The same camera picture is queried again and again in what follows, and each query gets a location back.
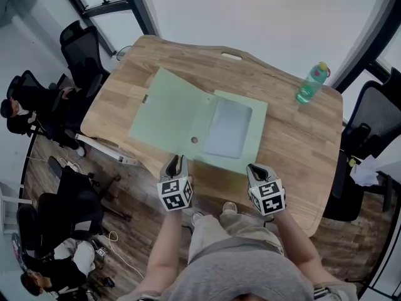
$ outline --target gray t-shirt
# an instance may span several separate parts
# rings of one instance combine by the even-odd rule
[[[256,240],[229,238],[201,253],[161,295],[132,292],[118,301],[228,301],[249,293],[268,301],[357,300],[356,288],[349,283],[314,288],[291,261]]]

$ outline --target shoe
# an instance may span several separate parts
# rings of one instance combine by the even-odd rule
[[[226,202],[226,203],[224,203],[223,212],[227,211],[227,210],[234,211],[235,213],[238,213],[237,206],[236,206],[236,204],[234,202]]]
[[[79,147],[76,149],[76,153],[77,153],[79,156],[81,156],[81,157],[85,157],[85,156],[86,156],[86,150],[85,150],[85,148],[83,148],[82,146],[79,146]]]
[[[195,226],[196,222],[198,222],[198,220],[200,220],[201,218],[203,218],[204,215],[200,212],[195,213],[194,215],[192,215],[192,217],[190,218],[190,221],[192,223],[193,226]]]

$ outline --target black and white marker cube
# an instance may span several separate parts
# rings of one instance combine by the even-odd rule
[[[285,190],[280,179],[249,188],[248,194],[255,208],[264,216],[281,211],[286,207]]]
[[[187,208],[192,197],[188,177],[157,183],[157,193],[166,211]]]

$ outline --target floor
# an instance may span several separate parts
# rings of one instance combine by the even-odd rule
[[[107,232],[118,233],[118,241],[112,243],[114,250],[140,273],[145,274],[147,260],[164,217],[164,209],[157,198],[157,180],[140,163],[137,166],[124,166],[93,148],[88,150],[85,158],[80,158],[75,151],[60,148],[58,144],[38,136],[31,153],[33,159],[26,172],[24,198],[36,202],[42,193],[57,192],[58,179],[46,162],[49,156],[79,164],[83,173],[94,172],[95,179],[100,182],[121,175],[122,179],[110,188],[113,201],[109,207],[119,213],[129,214],[132,219],[126,222],[106,214],[103,226]],[[395,196],[393,198],[390,211],[382,213],[382,198],[366,193],[362,210],[355,221],[344,223],[324,218],[321,220],[311,239],[322,257],[324,267],[330,273],[340,280],[363,280],[369,275],[390,228],[396,200]],[[194,211],[218,215],[222,207],[221,202],[204,198],[195,198],[192,204],[194,208],[185,210],[186,225],[190,225],[190,216]],[[183,228],[180,269],[186,265],[190,237],[190,231]],[[115,300],[132,291],[141,277],[112,251],[106,236],[98,239],[109,252],[103,267],[91,274],[90,284],[95,287],[101,300]],[[105,277],[112,278],[116,287],[99,287]]]

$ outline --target green water bottle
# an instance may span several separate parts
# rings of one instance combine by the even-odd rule
[[[295,99],[297,99],[299,103],[310,102],[328,77],[330,77],[330,69],[327,67],[326,63],[318,63],[311,69],[309,75],[296,91]]]

